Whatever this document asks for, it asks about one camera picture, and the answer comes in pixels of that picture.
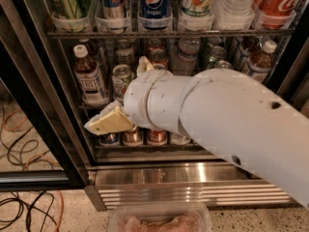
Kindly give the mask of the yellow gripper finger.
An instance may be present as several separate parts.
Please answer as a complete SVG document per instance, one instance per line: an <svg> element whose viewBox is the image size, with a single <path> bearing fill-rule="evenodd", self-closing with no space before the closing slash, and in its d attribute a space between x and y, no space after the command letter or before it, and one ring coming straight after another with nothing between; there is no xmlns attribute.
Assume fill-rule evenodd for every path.
<svg viewBox="0 0 309 232"><path fill-rule="evenodd" d="M140 75L144 72L153 70L155 67L150 62L150 60L146 56L141 56L138 61L138 66L136 69L136 74Z"/></svg>
<svg viewBox="0 0 309 232"><path fill-rule="evenodd" d="M84 128L92 134L103 135L109 132L131 130L133 123L126 116L124 107L118 101L113 101L91 118Z"/></svg>

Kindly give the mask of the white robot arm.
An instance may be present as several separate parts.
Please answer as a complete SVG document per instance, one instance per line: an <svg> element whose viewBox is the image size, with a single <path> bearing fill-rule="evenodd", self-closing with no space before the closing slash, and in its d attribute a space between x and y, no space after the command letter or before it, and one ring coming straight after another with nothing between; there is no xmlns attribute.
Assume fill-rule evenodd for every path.
<svg viewBox="0 0 309 232"><path fill-rule="evenodd" d="M140 127L191 138L309 206L309 119L241 72L140 72L123 101L112 102L84 127L95 135Z"/></svg>

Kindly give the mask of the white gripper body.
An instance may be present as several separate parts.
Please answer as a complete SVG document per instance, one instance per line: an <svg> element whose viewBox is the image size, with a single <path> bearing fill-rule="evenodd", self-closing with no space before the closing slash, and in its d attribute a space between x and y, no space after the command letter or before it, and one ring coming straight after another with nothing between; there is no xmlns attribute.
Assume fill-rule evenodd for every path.
<svg viewBox="0 0 309 232"><path fill-rule="evenodd" d="M153 131L183 131L180 121L184 87L190 76L166 70L141 73L124 96L125 113L134 125Z"/></svg>

